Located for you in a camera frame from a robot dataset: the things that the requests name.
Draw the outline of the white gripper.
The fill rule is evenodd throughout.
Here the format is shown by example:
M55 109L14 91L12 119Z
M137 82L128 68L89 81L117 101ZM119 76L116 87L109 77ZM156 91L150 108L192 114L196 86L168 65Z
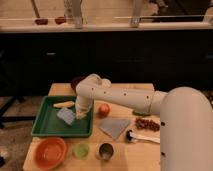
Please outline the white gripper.
M75 101L76 118L83 119L89 112L90 108L92 107L92 104L92 99L78 96Z

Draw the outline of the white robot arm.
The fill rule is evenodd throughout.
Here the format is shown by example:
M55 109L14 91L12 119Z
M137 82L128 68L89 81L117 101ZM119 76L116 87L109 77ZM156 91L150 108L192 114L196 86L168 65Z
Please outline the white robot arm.
M213 107L202 92L191 87L168 92L119 89L91 74L77 84L76 94L80 115L94 100L158 115L161 171L213 171Z

